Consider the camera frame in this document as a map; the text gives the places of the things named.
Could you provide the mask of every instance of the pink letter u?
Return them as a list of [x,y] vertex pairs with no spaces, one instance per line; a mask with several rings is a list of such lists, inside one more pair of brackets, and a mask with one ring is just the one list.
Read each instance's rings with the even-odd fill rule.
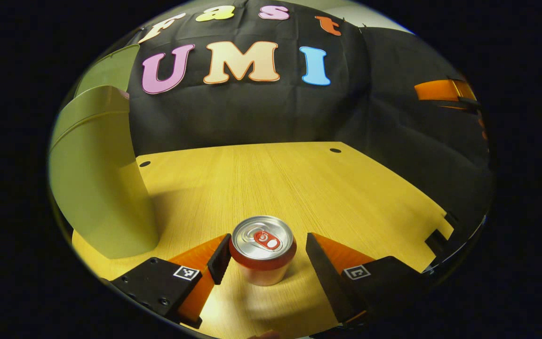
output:
[[147,58],[142,64],[142,88],[144,92],[148,94],[158,94],[171,90],[174,86],[177,86],[181,80],[183,80],[183,76],[185,76],[187,54],[189,54],[194,47],[196,47],[196,45],[190,44],[173,49],[172,54],[175,55],[173,74],[167,80],[163,81],[158,79],[158,68],[160,60],[162,60],[166,54],[159,53]]

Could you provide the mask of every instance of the blue letter i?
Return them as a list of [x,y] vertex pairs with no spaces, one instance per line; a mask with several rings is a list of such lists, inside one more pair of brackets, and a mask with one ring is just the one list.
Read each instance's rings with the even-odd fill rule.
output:
[[300,47],[300,51],[305,54],[307,62],[307,73],[303,76],[303,81],[318,86],[329,85],[331,82],[325,76],[325,65],[323,64],[323,57],[327,53],[322,49],[313,47]]

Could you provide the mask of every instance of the orange object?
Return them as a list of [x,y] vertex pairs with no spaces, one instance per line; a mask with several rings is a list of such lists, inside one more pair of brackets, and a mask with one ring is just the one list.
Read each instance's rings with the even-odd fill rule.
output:
[[368,255],[364,255],[359,251],[319,234],[313,233],[313,236],[325,252],[327,259],[332,262],[338,274],[342,274],[345,268],[367,264],[375,260]]
[[415,85],[420,100],[460,101],[466,98],[477,101],[468,83],[460,80],[435,80]]
[[466,109],[465,107],[455,107],[455,106],[439,106],[439,107],[444,107],[446,109],[461,109],[461,110]]
[[482,120],[482,113],[480,113],[480,110],[478,110],[478,124],[482,127],[482,137],[484,140],[488,141],[488,135],[486,135],[486,127],[484,126],[484,120]]
[[328,32],[328,33],[333,34],[335,36],[342,35],[342,33],[340,33],[340,31],[337,31],[337,30],[334,29],[334,26],[335,27],[340,27],[340,25],[333,22],[331,18],[326,17],[326,16],[316,16],[315,19],[319,20],[319,24],[321,25],[321,28],[323,28],[323,30],[325,32]]
[[190,322],[198,322],[204,304],[206,303],[210,292],[213,290],[213,287],[215,287],[215,281],[208,270],[207,264],[224,237],[225,234],[168,260],[177,265],[195,268],[202,273],[202,278],[200,278],[194,289],[187,298],[185,298],[181,306],[179,306],[177,310],[179,317],[187,319]]

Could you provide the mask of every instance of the red pull tab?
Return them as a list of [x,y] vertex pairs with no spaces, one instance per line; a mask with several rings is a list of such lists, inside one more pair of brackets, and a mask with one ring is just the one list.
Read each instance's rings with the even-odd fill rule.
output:
[[281,245],[278,238],[264,230],[260,230],[254,234],[254,241],[269,250],[274,250]]

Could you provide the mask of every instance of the green container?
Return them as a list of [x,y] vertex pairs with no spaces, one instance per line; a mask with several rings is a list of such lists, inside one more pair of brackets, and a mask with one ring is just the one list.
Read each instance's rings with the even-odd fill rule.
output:
[[159,242],[153,205],[129,132],[128,94],[86,90],[58,116],[49,181],[75,232],[110,259],[140,255]]
[[126,92],[138,51],[139,45],[130,45],[98,60],[82,76],[75,97],[86,90],[103,85],[115,86]]

